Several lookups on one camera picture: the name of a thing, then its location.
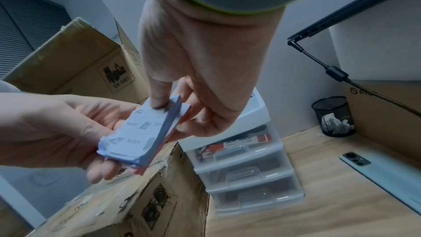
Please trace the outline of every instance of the wooden desk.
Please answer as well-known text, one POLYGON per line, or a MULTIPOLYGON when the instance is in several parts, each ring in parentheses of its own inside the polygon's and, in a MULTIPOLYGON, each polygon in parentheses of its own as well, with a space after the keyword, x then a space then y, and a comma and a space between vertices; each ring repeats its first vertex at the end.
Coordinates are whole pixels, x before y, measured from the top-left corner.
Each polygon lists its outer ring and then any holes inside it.
POLYGON ((282 142, 305 200, 284 208, 223 216, 211 199, 205 237, 421 236, 421 216, 338 158, 366 149, 401 156, 359 135, 342 139, 324 136, 319 127, 282 142))

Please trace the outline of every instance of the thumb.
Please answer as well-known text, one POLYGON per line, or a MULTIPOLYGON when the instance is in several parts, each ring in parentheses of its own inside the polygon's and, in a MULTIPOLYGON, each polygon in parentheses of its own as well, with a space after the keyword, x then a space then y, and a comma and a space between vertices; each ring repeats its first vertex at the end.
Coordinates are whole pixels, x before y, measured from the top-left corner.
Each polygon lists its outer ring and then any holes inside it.
POLYGON ((150 107, 161 108, 170 100, 172 83, 155 80, 148 75, 150 107))
POLYGON ((86 117, 66 105, 63 108, 52 112, 47 118, 49 125, 54 128, 54 132, 71 136, 75 139, 84 141, 90 145, 97 146, 103 136, 108 136, 114 131, 86 117))

